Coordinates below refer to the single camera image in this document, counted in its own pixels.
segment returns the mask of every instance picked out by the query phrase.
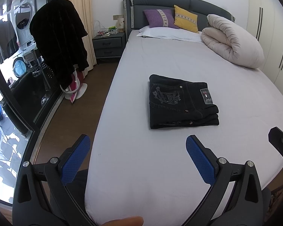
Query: wooden floor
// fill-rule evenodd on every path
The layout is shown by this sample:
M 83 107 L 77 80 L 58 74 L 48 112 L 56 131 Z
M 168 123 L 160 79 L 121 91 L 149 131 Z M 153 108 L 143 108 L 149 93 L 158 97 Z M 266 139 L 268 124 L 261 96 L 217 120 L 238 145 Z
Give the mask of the wooden floor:
M 85 78 L 88 87 L 84 95 L 71 104 L 63 99 L 43 136 L 36 164 L 48 162 L 59 157 L 66 148 L 71 147 L 81 134 L 86 134 L 93 143 L 97 124 L 115 74 L 118 61 L 96 65 Z M 81 170 L 87 169 L 90 153 L 84 160 Z
M 270 191 L 273 191 L 276 188 L 279 188 L 283 185 L 283 169 L 278 173 L 278 175 L 270 182 L 267 186 Z

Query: rolled duvet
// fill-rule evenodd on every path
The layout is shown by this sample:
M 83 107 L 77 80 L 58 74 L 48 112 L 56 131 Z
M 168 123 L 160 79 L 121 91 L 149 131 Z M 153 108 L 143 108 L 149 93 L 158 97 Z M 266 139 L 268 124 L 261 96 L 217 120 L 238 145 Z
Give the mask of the rolled duvet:
M 215 14 L 207 16 L 212 27 L 202 30 L 201 39 L 222 58 L 233 64 L 259 68 L 264 63 L 263 49 L 249 32 Z

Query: blue gripper pad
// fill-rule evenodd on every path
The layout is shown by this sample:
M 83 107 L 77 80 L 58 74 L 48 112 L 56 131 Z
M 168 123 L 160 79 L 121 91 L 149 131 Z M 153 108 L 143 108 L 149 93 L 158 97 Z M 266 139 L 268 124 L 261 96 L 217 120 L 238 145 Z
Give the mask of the blue gripper pad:
M 192 137 L 186 139 L 186 150 L 192 158 L 203 181 L 213 186 L 216 180 L 214 167 Z
M 76 149 L 72 152 L 62 168 L 61 181 L 64 186 L 73 181 L 89 149 L 90 138 L 85 136 L 78 144 Z

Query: white bed sheet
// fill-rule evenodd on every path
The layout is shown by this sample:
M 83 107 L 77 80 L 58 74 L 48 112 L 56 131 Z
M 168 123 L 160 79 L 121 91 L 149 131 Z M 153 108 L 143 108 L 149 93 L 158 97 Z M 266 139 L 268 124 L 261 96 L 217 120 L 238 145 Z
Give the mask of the white bed sheet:
M 274 84 L 260 70 L 234 65 L 204 44 L 137 34 L 131 32 L 95 134 L 85 192 L 88 215 L 98 224 L 139 215 L 145 226 L 181 225 L 209 189 L 186 151 L 192 134 L 217 157 L 253 161 L 264 188 L 283 167 L 268 142 L 272 127 L 283 130 L 283 96 Z M 207 82 L 220 125 L 151 130 L 151 74 Z

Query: jeans pocket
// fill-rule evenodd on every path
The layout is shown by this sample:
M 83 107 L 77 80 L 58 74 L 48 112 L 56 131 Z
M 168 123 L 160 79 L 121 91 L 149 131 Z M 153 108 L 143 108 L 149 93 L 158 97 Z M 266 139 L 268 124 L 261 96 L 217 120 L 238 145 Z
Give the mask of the jeans pocket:
M 186 111 L 183 89 L 180 86 L 152 84 L 150 86 L 150 106 L 174 111 Z

